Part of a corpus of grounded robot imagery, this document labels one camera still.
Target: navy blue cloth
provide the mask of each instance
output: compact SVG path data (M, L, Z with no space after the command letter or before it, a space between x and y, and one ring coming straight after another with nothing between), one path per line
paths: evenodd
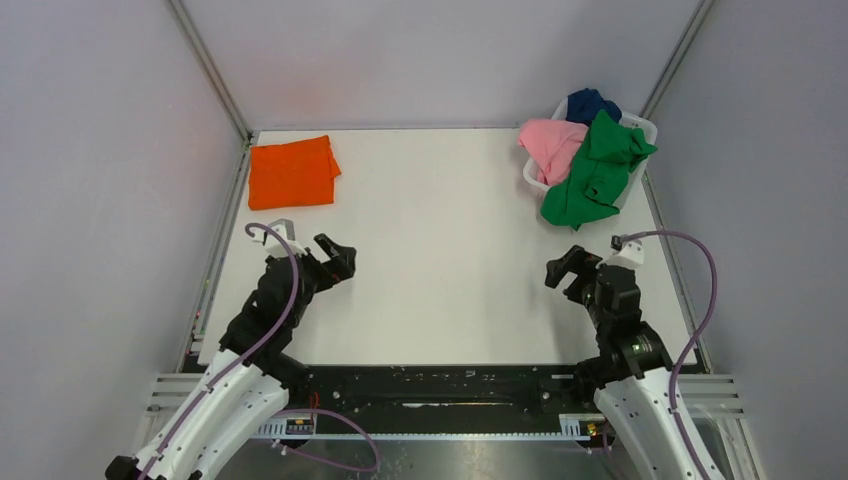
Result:
M621 109L612 100L604 100L601 92L594 88L584 88L568 96L568 113L565 119L569 122L592 125L592 120L601 110L606 110L615 123L621 120Z

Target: pink cloth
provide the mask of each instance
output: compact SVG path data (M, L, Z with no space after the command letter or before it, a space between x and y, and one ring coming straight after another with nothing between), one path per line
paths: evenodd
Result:
M571 171L571 159L583 144L589 127L582 123L531 118L521 126L518 144L527 149L539 166L536 177L545 185L559 185Z

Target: cable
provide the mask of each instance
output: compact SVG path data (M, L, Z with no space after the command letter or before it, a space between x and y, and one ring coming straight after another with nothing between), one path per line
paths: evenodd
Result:
M683 438L683 444L686 446L686 450L689 451L689 456L692 457L695 467L698 469L701 476L707 479L710 478L710 475L707 473L707 469L698 457L698 452L695 451L695 446L692 444L692 438L689 437L689 433L686 431L686 426L683 424L683 417L681 417L680 413L677 411L677 378L680 376L680 369L683 368L683 361L686 359L686 356L689 355L689 352L692 351L692 348L695 347L695 344L698 343L698 339L701 338L701 334L704 333L704 330L706 330L707 325L713 317L716 293L718 290L718 277L716 274L715 259L713 259L713 255L710 253L707 246L701 243L700 240L686 233L674 230L652 230L648 232L634 233L633 235L624 235L621 237L621 242L626 243L631 240L659 235L682 238L694 243L701 249L702 252L704 252L704 255L707 257L707 262L710 264L710 276L712 277L712 280L710 282L710 303L709 306L707 306L707 313L704 315L704 319L701 321L701 324L698 325L698 328L696 328L695 332L692 333L692 337L689 339L689 342L685 347L683 347L683 352L681 352L680 357L677 358L677 362L674 364L674 368L671 371L671 377L668 381L668 398L669 403L671 403L671 411L674 414L674 421L677 423L677 429L680 430L680 436Z
M247 349L246 352L241 354L241 356L233 360L229 365L224 367L217 375L212 377L212 379L209 380L209 383L206 384L206 389L201 390L197 394L197 396L192 399L191 403L188 404L186 409L183 410L183 413L179 416L179 418L177 418L177 421L174 422L174 425L171 427L171 429L168 430L168 433L165 434L165 437L162 438L162 441L156 448L156 453L158 455L153 456L150 458L150 460L148 460L147 464L141 470L141 473L139 473L137 480L147 479L147 474L150 473L150 470L153 468L153 465L156 463L156 460L161 458L162 452L164 452L165 449L168 448L168 442L170 442L171 439L174 438L174 435L177 434L180 427L183 425L183 423L185 423L186 419L191 414L191 412L193 412L194 409L197 408L197 405L200 404L200 401L203 399L203 397L206 396L207 392L212 391L212 387L214 387L219 381L221 381L224 376L226 376L228 373L230 373L230 371L236 368L237 365L243 363L248 357L253 355L256 350L262 347L265 342L267 342L271 337L273 337L274 334L277 333L277 330L279 330L280 327L283 325L283 322L286 320L286 317L289 316L289 313L291 313L291 309L294 307L294 301L297 297L297 289L300 287L300 270L297 268L297 259L295 258L294 252L292 251L289 244L283 239L283 237L280 236L279 233L275 232L274 229L268 227L267 225L263 225L261 223L248 223L244 226L244 231L250 238L256 236L256 234L252 231L254 228L264 230L268 235L274 237L278 242L280 242L280 244L283 246L283 249L285 249L286 254L288 255L289 262L291 263L292 267L292 291L291 294L289 294L288 303L286 303L286 307L283 309L283 313L282 315L280 315L280 318L277 319L277 323L275 323L274 326L272 326L271 329L268 330L267 333L265 333L265 336L260 338L259 341L257 341L252 347Z
M345 465L343 463L334 462L333 460L330 460L330 459L324 458L324 457L319 457L318 455L312 455L311 453L301 452L300 450L295 450L293 448L289 449L285 446L283 446L283 452L282 452L283 455L285 455L287 452L290 452L290 453L294 453L295 455L300 455L301 457L308 458L310 460L315 460L316 462L321 462L321 463L324 463L324 464L327 464L327 465L330 465L330 466L333 466L333 467L336 467L336 468L341 468L343 470L349 470L351 472L368 473L368 472L374 472L378 468L380 468L380 463L382 462L382 457L380 456L380 450L377 448L377 443L374 442L374 439L371 438L371 436L368 435L365 432L365 430L362 427L360 427L359 425L357 425L353 420L345 417L344 415L340 415L336 412L331 412L330 410L324 410L324 409L321 409L321 408L297 408L297 409L292 409L292 410L283 410L283 411L280 412L280 414L284 414L284 415L305 414L305 413L309 413L309 414L317 413L318 415L327 415L329 417L335 418L336 420L339 420L341 422L346 423L348 426L350 426L351 428L356 430L356 433L362 435L362 437L365 439L365 441L368 442L368 446L370 446L371 450L374 452L374 465L372 465L370 467L354 467L352 465Z

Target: green shirt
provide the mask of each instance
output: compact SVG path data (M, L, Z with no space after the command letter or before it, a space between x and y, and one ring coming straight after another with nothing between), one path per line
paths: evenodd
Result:
M627 128L601 110L571 162L565 182L553 186L542 203L551 225L580 225L618 214L613 203L627 187L639 162L657 151L641 128Z

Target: clothing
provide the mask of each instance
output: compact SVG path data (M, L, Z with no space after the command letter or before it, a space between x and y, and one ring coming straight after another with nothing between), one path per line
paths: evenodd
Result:
M330 137L250 149L251 210L326 205L334 201L334 179L341 175Z
M571 162L568 179L551 187L541 214L551 225L580 225L618 214L613 203L639 162L657 151L641 128L622 127L601 111Z
M518 133L518 144L527 149L539 166L536 180L545 185L562 183L588 131L582 123L545 118L527 120Z
M601 110L618 123L621 120L621 109L611 100L604 100L601 93L594 88L584 88L568 96L568 111L565 119L569 122L592 125L592 120Z

